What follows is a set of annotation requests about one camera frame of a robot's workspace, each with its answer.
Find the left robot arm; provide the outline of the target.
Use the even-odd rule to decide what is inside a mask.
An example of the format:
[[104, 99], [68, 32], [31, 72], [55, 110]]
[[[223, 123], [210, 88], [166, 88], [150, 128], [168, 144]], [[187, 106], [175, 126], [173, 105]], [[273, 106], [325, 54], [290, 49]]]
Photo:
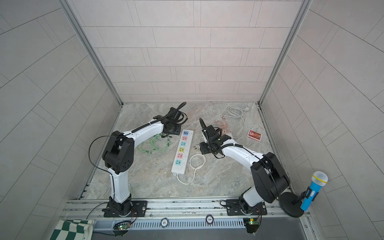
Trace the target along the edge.
[[107, 206], [102, 209], [105, 218], [144, 217], [147, 201], [133, 201], [128, 185], [128, 169], [134, 162], [135, 148], [160, 134], [163, 138], [180, 135], [181, 126], [188, 120], [181, 111], [187, 103], [170, 108], [165, 116], [157, 115], [148, 123], [126, 132], [115, 131], [105, 137], [107, 145], [102, 153], [106, 172], [110, 175], [112, 191]]

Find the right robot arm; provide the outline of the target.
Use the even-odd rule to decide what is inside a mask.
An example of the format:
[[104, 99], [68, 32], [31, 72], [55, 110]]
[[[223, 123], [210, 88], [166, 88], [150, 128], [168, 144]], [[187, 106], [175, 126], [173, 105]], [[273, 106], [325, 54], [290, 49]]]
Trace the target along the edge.
[[213, 154], [217, 159], [229, 157], [251, 171], [254, 186], [241, 194], [236, 205], [243, 214], [252, 214], [260, 203], [272, 203], [289, 187], [290, 179], [275, 154], [252, 151], [224, 135], [222, 129], [207, 126], [203, 119], [200, 124], [204, 136], [200, 143], [203, 155]]

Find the long multicolour power strip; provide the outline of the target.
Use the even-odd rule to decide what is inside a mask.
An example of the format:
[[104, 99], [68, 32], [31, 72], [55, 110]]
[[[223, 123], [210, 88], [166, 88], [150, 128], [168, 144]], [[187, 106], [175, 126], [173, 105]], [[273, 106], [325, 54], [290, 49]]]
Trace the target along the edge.
[[194, 131], [182, 130], [177, 152], [172, 165], [171, 172], [174, 176], [184, 175], [192, 146]]

